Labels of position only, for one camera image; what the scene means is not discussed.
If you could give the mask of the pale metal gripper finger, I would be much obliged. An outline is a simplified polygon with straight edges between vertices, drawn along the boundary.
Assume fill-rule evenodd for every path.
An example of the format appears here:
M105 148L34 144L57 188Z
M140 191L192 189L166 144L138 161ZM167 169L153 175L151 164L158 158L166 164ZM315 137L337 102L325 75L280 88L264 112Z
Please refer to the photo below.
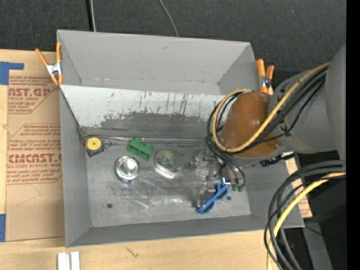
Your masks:
M205 203L212 198L215 193L215 188L212 183L204 183L200 189L197 196L197 205L204 206Z

